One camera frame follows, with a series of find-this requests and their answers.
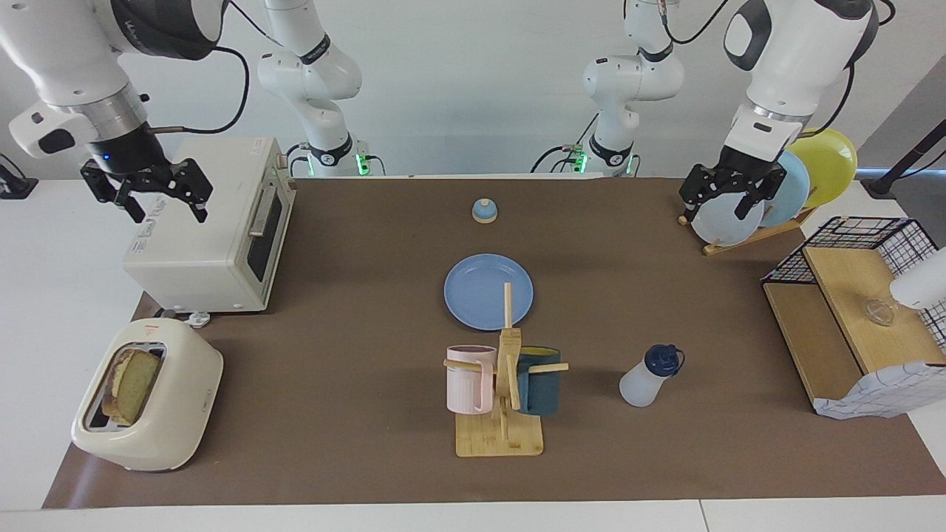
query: dark teal mug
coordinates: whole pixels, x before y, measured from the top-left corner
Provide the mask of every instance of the dark teal mug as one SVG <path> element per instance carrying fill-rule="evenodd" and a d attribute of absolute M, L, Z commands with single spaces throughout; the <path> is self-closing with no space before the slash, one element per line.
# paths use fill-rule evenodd
<path fill-rule="evenodd" d="M 558 364 L 562 353 L 551 347 L 524 346 L 519 351 L 516 377 L 519 385 L 518 412 L 530 416 L 551 416 L 558 412 L 558 389 L 562 372 L 529 373 L 534 365 Z"/>

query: water bottle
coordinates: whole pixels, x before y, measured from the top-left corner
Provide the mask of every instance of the water bottle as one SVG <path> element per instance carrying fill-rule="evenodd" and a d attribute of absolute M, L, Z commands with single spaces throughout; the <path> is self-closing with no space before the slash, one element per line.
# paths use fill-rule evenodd
<path fill-rule="evenodd" d="M 686 355 L 673 344 L 651 347 L 640 364 L 621 377 L 621 397 L 634 406 L 649 405 L 660 385 L 676 375 L 685 361 Z"/>

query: black stand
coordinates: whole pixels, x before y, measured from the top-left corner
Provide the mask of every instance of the black stand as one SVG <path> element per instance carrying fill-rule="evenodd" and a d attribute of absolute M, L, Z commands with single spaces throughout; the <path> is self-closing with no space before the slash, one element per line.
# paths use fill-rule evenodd
<path fill-rule="evenodd" d="M 939 122 L 939 125 L 933 128 L 929 134 L 923 137 L 923 140 L 914 147 L 909 153 L 903 156 L 889 172 L 880 179 L 865 179 L 861 185 L 867 190 L 867 194 L 875 200 L 896 200 L 897 197 L 890 193 L 890 187 L 894 182 L 902 179 L 903 174 L 910 169 L 920 158 L 931 150 L 937 142 L 946 136 L 946 120 Z"/>
<path fill-rule="evenodd" d="M 39 179 L 31 177 L 17 177 L 6 168 L 0 167 L 0 200 L 25 200 L 39 182 Z"/>

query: bread slice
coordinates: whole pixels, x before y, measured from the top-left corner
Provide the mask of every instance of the bread slice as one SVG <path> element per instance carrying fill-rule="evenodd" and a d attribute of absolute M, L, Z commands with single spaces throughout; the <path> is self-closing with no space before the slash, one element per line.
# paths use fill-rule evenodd
<path fill-rule="evenodd" d="M 141 349 L 125 349 L 119 353 L 105 379 L 102 414 L 119 425 L 129 426 L 137 421 L 158 374 L 160 361 Z"/>

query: light blue plate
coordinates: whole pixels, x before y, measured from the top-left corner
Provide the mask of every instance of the light blue plate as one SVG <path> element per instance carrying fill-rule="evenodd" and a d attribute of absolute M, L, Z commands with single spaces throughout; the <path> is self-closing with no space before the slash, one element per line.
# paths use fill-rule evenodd
<path fill-rule="evenodd" d="M 500 330 L 505 325 L 502 286 L 513 283 L 513 324 L 532 307 L 529 274 L 514 260 L 484 253 L 467 257 L 447 274 L 444 300 L 450 313 L 464 325 L 479 330 Z"/>
<path fill-rule="evenodd" d="M 774 227 L 788 222 L 798 216 L 808 201 L 808 191 L 812 184 L 805 164 L 790 151 L 782 152 L 779 164 L 788 173 L 781 182 L 779 191 L 775 193 L 775 198 L 771 202 L 765 202 L 768 212 L 762 217 L 762 227 Z"/>

